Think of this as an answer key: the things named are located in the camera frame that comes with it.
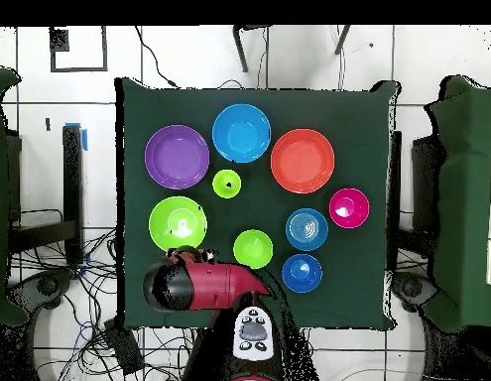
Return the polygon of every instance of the green fabric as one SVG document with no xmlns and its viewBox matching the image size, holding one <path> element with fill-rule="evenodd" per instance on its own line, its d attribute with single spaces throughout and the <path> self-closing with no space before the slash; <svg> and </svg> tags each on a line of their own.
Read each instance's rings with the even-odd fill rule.
<svg viewBox="0 0 491 381">
<path fill-rule="evenodd" d="M 430 107 L 447 152 L 439 174 L 440 232 L 433 274 L 442 288 L 426 306 L 440 329 L 491 326 L 486 284 L 491 191 L 491 89 L 451 78 Z"/>
<path fill-rule="evenodd" d="M 0 322 L 9 325 L 20 325 L 28 320 L 26 312 L 9 303 L 5 298 L 5 286 L 8 279 L 9 260 L 9 174 L 7 164 L 7 141 L 3 111 L 1 109 L 2 97 L 11 86 L 20 81 L 14 71 L 0 67 Z"/>
<path fill-rule="evenodd" d="M 217 249 L 220 261 L 235 262 L 232 246 L 240 232 L 251 228 L 266 232 L 274 244 L 274 257 L 267 269 L 281 283 L 284 262 L 299 252 L 286 238 L 286 220 L 300 207 L 319 210 L 328 219 L 329 234 L 326 242 L 310 254 L 321 263 L 323 279 L 309 294 L 296 294 L 285 288 L 295 322 L 298 326 L 391 327 L 383 314 L 383 290 L 389 104 L 396 97 L 395 82 L 384 82 L 373 92 L 152 90 L 129 79 L 123 79 L 123 87 L 127 325 L 208 325 L 209 311 L 159 313 L 148 307 L 143 298 L 144 275 L 163 254 L 150 238 L 148 217 L 160 200 L 182 194 L 204 208 L 208 231 L 201 247 Z M 213 146 L 213 121 L 233 103 L 259 107 L 271 123 L 272 142 L 268 151 L 250 164 L 232 164 Z M 144 164 L 150 137 L 171 124 L 197 130 L 210 151 L 206 176 L 194 187 L 181 191 L 157 185 Z M 311 194 L 282 189 L 270 170 L 274 143 L 295 128 L 321 132 L 335 153 L 331 179 Z M 222 169 L 232 169 L 241 177 L 241 191 L 232 199 L 222 199 L 212 189 L 212 179 Z M 358 188 L 370 199 L 370 216 L 358 229 L 339 228 L 329 218 L 329 199 L 344 187 Z"/>
</svg>

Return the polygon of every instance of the pink bowl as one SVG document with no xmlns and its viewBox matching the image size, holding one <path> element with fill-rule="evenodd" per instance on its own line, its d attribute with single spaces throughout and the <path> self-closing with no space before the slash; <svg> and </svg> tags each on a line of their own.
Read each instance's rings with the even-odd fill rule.
<svg viewBox="0 0 491 381">
<path fill-rule="evenodd" d="M 357 189 L 342 189 L 329 201 L 329 215 L 342 228 L 357 228 L 368 217 L 370 204 L 363 192 Z"/>
</svg>

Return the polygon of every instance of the white remote control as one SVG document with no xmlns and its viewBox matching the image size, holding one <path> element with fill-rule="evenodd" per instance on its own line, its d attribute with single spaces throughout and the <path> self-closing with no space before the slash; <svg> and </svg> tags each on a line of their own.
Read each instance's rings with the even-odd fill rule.
<svg viewBox="0 0 491 381">
<path fill-rule="evenodd" d="M 234 322 L 233 355 L 249 361 L 273 356 L 272 322 L 259 307 L 243 310 Z"/>
</svg>

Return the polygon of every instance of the green plate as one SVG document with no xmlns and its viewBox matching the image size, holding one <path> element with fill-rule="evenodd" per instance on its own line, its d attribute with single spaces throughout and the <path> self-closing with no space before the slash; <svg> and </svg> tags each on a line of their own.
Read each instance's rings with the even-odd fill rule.
<svg viewBox="0 0 491 381">
<path fill-rule="evenodd" d="M 199 204 L 191 198 L 174 195 L 154 207 L 148 228 L 155 244 L 165 251 L 183 245 L 196 248 L 206 235 L 207 222 Z"/>
<path fill-rule="evenodd" d="M 211 185 L 219 197 L 232 198 L 240 192 L 241 179 L 233 170 L 220 170 Z"/>
<path fill-rule="evenodd" d="M 263 231 L 249 229 L 238 235 L 233 253 L 238 263 L 251 269 L 261 269 L 272 260 L 273 242 Z"/>
</svg>

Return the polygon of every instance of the red plate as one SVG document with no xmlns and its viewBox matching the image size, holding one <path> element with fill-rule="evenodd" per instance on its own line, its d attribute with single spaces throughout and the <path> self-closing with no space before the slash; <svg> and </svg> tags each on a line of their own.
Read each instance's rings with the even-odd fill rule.
<svg viewBox="0 0 491 381">
<path fill-rule="evenodd" d="M 335 166 L 333 148 L 319 132 L 296 129 L 282 136 L 272 151 L 272 173 L 284 189 L 313 192 L 329 180 Z"/>
</svg>

